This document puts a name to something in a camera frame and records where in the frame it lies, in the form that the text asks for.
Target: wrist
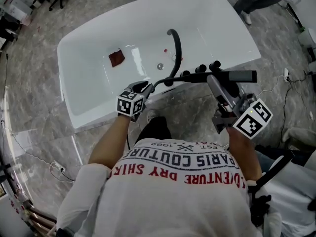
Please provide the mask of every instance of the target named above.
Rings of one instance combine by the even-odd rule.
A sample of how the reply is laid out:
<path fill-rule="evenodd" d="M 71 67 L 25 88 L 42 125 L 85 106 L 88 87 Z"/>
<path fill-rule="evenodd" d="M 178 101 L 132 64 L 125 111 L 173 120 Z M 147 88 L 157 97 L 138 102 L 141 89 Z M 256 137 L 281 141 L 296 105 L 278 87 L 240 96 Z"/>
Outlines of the wrist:
<path fill-rule="evenodd" d="M 130 122 L 132 120 L 132 117 L 124 115 L 124 114 L 118 114 L 117 119 Z"/>

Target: white bathtub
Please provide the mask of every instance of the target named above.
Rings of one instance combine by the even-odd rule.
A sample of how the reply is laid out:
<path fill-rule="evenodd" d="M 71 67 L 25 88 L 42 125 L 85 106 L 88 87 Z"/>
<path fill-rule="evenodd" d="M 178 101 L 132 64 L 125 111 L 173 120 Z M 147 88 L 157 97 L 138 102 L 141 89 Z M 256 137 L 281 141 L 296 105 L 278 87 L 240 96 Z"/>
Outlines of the white bathtub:
<path fill-rule="evenodd" d="M 169 76 L 175 52 L 166 33 L 170 28 L 182 44 L 177 76 L 214 60 L 226 69 L 261 57 L 227 0 L 138 0 L 123 5 L 75 29 L 58 45 L 61 85 L 74 128 L 114 117 L 115 98 L 130 83 L 155 83 Z M 125 60 L 112 68 L 108 56 L 119 48 Z M 164 64 L 163 70 L 157 69 L 158 63 Z M 181 84 L 160 84 L 151 99 Z"/>

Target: gray tile floor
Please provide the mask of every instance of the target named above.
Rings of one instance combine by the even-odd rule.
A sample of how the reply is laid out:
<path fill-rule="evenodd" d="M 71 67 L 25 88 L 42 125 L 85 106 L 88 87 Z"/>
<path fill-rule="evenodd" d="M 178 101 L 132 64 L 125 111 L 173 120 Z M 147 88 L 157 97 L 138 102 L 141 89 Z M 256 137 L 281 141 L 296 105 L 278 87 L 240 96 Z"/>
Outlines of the gray tile floor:
<path fill-rule="evenodd" d="M 26 195 L 39 210 L 56 216 L 58 208 L 71 184 L 59 182 L 49 172 L 54 161 L 63 164 L 67 174 L 75 178 L 82 164 L 87 163 L 91 150 L 111 120 L 94 127 L 74 130 L 62 101 L 57 64 L 57 45 L 61 38 L 81 24 L 120 5 L 134 0 L 65 0 L 65 8 L 56 5 L 52 12 L 46 3 L 35 12 L 34 21 L 24 27 L 16 43 L 6 49 L 9 54 L 6 82 L 6 101 L 3 117 L 4 160 L 14 165 L 17 180 Z M 231 4 L 237 0 L 228 0 Z M 301 79 L 307 71 L 308 60 L 298 43 L 297 26 L 290 15 L 278 5 L 252 14 L 253 24 L 248 27 L 262 58 L 239 66 L 257 70 L 258 83 L 245 84 L 248 92 L 258 94 L 271 90 L 283 68 L 287 67 L 292 79 Z M 0 58 L 0 88 L 4 86 L 6 60 Z M 316 129 L 309 119 L 316 117 L 315 95 L 308 78 L 296 83 L 297 91 L 290 90 L 286 105 L 285 128 L 291 126 Z M 282 78 L 272 93 L 260 97 L 270 107 L 274 117 L 269 126 L 255 138 L 256 143 L 276 146 L 283 123 L 285 93 L 289 87 Z M 225 132 L 218 135 L 211 122 L 216 101 L 207 85 L 195 85 L 178 94 L 170 93 L 149 106 L 160 109 L 166 116 L 175 139 L 228 143 Z M 145 125 L 144 117 L 131 125 L 129 136 L 133 144 Z M 63 176 L 53 173 L 60 179 Z"/>

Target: bathtub drain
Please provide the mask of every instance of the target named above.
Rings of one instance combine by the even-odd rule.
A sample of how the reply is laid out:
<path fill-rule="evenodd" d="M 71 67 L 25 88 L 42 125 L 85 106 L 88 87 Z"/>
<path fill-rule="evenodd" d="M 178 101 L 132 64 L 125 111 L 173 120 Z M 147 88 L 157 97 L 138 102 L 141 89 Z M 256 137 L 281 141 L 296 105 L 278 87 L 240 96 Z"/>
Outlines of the bathtub drain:
<path fill-rule="evenodd" d="M 159 70 L 163 70 L 163 69 L 164 69 L 164 64 L 159 63 L 159 64 L 157 65 L 157 68 L 158 68 Z"/>

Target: power strip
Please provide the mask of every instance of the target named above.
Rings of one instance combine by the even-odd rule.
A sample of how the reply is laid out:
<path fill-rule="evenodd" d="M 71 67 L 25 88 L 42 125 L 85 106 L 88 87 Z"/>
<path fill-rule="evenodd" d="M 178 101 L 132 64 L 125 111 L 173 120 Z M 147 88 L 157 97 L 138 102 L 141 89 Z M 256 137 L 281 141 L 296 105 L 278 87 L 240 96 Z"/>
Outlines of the power strip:
<path fill-rule="evenodd" d="M 287 68 L 284 68 L 284 73 L 283 73 L 283 79 L 285 82 L 288 82 L 290 80 L 290 73 L 288 72 Z"/>
<path fill-rule="evenodd" d="M 55 165 L 56 165 L 58 171 L 61 171 L 61 170 L 66 171 L 66 168 L 65 168 L 63 165 L 61 165 L 61 164 L 58 163 L 57 161 L 54 161 L 54 163 L 55 163 Z"/>

